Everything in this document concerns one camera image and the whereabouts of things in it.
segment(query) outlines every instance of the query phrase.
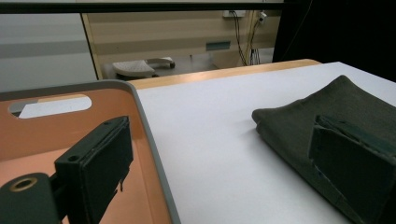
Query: cable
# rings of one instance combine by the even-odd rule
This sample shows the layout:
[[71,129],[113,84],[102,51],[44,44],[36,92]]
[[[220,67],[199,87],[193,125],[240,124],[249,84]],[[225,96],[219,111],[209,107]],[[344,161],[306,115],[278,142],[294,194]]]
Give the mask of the cable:
[[[254,18],[254,13],[249,13],[248,20],[252,21],[253,18]],[[246,45],[246,49],[245,49],[245,52],[244,52],[245,54],[244,55],[246,56],[247,61],[249,60],[249,62],[251,63],[252,62],[251,61],[252,52],[251,52],[251,47],[249,45],[249,39],[250,39],[251,34],[253,33],[253,29],[254,29],[254,24],[252,22],[249,23],[249,28],[248,29],[249,30],[248,30],[248,36],[247,36],[247,45]]]
[[242,64],[244,66],[247,66],[248,64],[247,64],[247,61],[245,59],[244,53],[242,52],[241,44],[240,44],[240,41],[239,41],[240,35],[239,35],[239,20],[238,20],[238,16],[237,16],[235,11],[230,11],[230,12],[233,13],[233,21],[234,21],[234,24],[235,24],[235,34],[236,34],[236,42],[238,44],[239,56],[241,57]]
[[311,2],[309,3],[308,10],[305,12],[305,15],[304,15],[304,17],[303,17],[303,20],[301,21],[299,27],[297,28],[297,31],[296,31],[296,33],[294,34],[293,39],[290,41],[290,44],[289,44],[288,48],[286,49],[285,53],[284,53],[283,56],[280,58],[280,61],[283,61],[283,58],[285,58],[286,54],[288,54],[291,45],[293,44],[293,42],[294,42],[294,40],[295,40],[297,34],[300,32],[300,29],[301,29],[301,27],[303,26],[303,24],[304,24],[304,22],[305,22],[306,16],[308,15],[309,11],[311,10],[312,2],[314,2],[314,0],[311,0]]
[[[256,20],[256,22],[254,23],[254,26],[253,26],[253,32],[252,32],[251,38],[250,38],[250,40],[249,40],[249,42],[247,44],[248,48],[252,48],[253,47],[253,38],[254,38],[254,35],[256,34],[257,28],[259,27],[259,24],[260,24],[260,21]],[[250,51],[250,65],[254,64],[254,62],[252,61],[252,57],[255,56],[255,54],[258,54],[255,49]]]
[[260,61],[260,52],[259,52],[259,50],[257,49],[257,59],[258,59],[258,61],[259,61],[259,63],[258,64],[261,64],[262,62]]

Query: beige wall panel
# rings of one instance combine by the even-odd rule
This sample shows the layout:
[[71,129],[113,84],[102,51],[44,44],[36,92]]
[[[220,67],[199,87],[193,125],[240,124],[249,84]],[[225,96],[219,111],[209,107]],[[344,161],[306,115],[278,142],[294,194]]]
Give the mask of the beige wall panel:
[[[239,19],[243,47],[254,22],[250,13]],[[98,13],[84,20],[99,64],[199,54],[210,42],[230,41],[229,50],[237,50],[234,19],[223,18],[222,11]],[[258,27],[253,46],[272,48],[278,23],[277,15],[269,16]]]

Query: black device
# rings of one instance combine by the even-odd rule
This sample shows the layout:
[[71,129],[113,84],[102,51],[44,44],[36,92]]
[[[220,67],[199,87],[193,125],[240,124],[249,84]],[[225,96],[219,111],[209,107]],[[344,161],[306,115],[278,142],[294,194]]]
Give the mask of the black device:
[[339,76],[252,118],[265,143],[354,223],[396,223],[396,107]]
[[48,177],[23,175],[0,188],[0,223],[99,223],[129,173],[128,117],[107,120],[55,161]]

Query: wall outlet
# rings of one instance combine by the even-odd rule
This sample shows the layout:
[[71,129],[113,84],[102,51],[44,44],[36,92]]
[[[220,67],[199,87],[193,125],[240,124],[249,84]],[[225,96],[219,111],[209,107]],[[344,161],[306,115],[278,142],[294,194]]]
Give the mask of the wall outlet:
[[[234,10],[234,12],[236,13],[236,17],[245,17],[245,15],[247,14],[246,10]],[[233,17],[233,13],[231,10],[224,10],[223,11],[223,17]]]
[[260,17],[259,17],[259,22],[261,24],[265,24],[266,19],[267,19],[267,14],[265,14],[264,12],[261,12]]

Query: round hole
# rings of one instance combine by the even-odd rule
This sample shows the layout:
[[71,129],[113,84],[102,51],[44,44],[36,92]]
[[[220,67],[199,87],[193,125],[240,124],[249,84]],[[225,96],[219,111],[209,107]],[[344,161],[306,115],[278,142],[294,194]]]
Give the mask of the round hole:
[[71,156],[67,160],[68,161],[76,161],[76,160],[78,160],[78,156]]
[[27,177],[15,182],[9,189],[14,192],[20,192],[31,188],[35,183],[37,183],[37,178]]

